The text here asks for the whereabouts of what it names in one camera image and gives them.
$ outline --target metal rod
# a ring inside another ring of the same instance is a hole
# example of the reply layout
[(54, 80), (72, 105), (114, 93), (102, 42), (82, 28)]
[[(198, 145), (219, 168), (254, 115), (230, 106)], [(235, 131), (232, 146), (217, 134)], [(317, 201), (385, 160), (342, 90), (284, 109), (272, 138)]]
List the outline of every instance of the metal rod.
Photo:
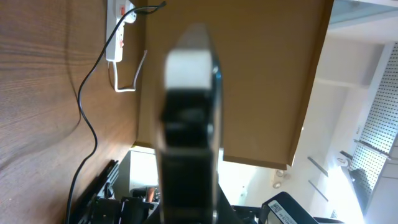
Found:
[(326, 196), (324, 196), (324, 194), (318, 189), (318, 187), (315, 186), (315, 184), (313, 184), (313, 183), (311, 182), (311, 180), (308, 180), (308, 182), (311, 184), (311, 186), (312, 186), (313, 188), (315, 188), (315, 190), (316, 190), (327, 202), (329, 202), (329, 200), (326, 198)]
[(398, 180), (398, 177), (382, 177), (382, 178)]
[(348, 154), (348, 153), (345, 152), (345, 151), (340, 151), (340, 153), (341, 153), (342, 155), (344, 155), (345, 157), (347, 157), (348, 159), (353, 160), (353, 158), (354, 158), (352, 155)]
[(357, 144), (362, 145), (365, 149), (369, 149), (370, 151), (375, 152), (375, 153), (379, 154), (380, 156), (385, 157), (388, 160), (391, 160), (390, 155), (388, 155), (387, 153), (381, 151), (380, 149), (372, 146), (371, 144), (369, 144), (367, 142), (364, 142), (364, 141), (361, 141), (361, 140), (356, 140), (356, 139), (354, 139), (354, 142), (357, 143)]
[(326, 171), (321, 165), (319, 165), (315, 160), (313, 160), (310, 156), (307, 157), (309, 161), (311, 161), (325, 176), (329, 177), (328, 171)]

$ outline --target power plug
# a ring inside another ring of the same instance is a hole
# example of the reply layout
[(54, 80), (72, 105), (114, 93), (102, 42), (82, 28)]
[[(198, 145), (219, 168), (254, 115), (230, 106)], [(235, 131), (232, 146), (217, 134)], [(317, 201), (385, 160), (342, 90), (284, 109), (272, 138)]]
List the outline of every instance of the power plug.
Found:
[[(108, 0), (108, 9), (106, 12), (106, 40), (112, 34), (116, 24), (120, 21), (122, 16), (134, 9), (135, 6), (129, 0)], [(124, 21), (120, 24), (115, 35), (112, 37), (111, 42), (106, 48), (105, 58), (109, 62), (120, 62), (123, 57), (123, 35), (124, 35), (124, 23), (133, 23), (137, 19), (135, 12), (130, 13), (126, 16)]]

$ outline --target blurry object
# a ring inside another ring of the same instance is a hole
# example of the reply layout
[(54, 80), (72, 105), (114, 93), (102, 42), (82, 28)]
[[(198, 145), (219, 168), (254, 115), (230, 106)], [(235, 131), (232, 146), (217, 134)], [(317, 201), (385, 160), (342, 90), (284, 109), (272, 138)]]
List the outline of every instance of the blurry object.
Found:
[(290, 178), (292, 178), (292, 175), (291, 175), (291, 174), (285, 174), (285, 175), (284, 175), (284, 179), (285, 179), (285, 180), (290, 180)]
[(159, 187), (148, 187), (146, 202), (159, 202), (159, 200), (160, 200)]
[(278, 176), (278, 177), (283, 177), (284, 174), (285, 174), (285, 171), (284, 171), (284, 170), (276, 170), (276, 176)]
[(166, 223), (213, 223), (218, 217), (221, 79), (205, 25), (191, 25), (167, 55), (164, 104), (154, 118)]
[(278, 182), (276, 182), (276, 183), (274, 183), (274, 184), (272, 185), (272, 187), (275, 188), (275, 189), (278, 189), (278, 188), (280, 188), (281, 186), (282, 186), (282, 183), (281, 183), (280, 181), (278, 181)]
[(349, 165), (349, 162), (348, 162), (347, 159), (337, 158), (337, 160), (340, 162), (340, 163), (339, 163), (340, 166), (346, 167), (346, 166)]
[(347, 152), (345, 152), (345, 151), (340, 151), (340, 153), (341, 153), (342, 155), (344, 155), (345, 157), (347, 157), (348, 159), (353, 160), (353, 156), (350, 155), (350, 154), (348, 154)]

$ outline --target printed label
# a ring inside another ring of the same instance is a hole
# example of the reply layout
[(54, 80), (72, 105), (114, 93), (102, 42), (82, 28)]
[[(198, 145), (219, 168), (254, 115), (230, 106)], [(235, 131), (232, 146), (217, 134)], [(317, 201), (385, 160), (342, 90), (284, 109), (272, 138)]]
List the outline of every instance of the printed label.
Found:
[(275, 213), (283, 224), (297, 224), (297, 222), (294, 221), (277, 200), (273, 200), (268, 203), (268, 207)]

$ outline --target perforated metal panel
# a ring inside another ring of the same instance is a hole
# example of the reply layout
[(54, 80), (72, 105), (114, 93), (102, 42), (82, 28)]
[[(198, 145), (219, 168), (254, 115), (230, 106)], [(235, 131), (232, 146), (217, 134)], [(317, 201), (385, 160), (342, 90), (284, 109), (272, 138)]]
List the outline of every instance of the perforated metal panel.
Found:
[[(389, 153), (398, 128), (398, 43), (395, 44), (384, 71), (376, 97), (359, 140)], [(349, 167), (356, 176), (363, 202), (367, 203), (379, 178), (386, 158), (358, 145)]]

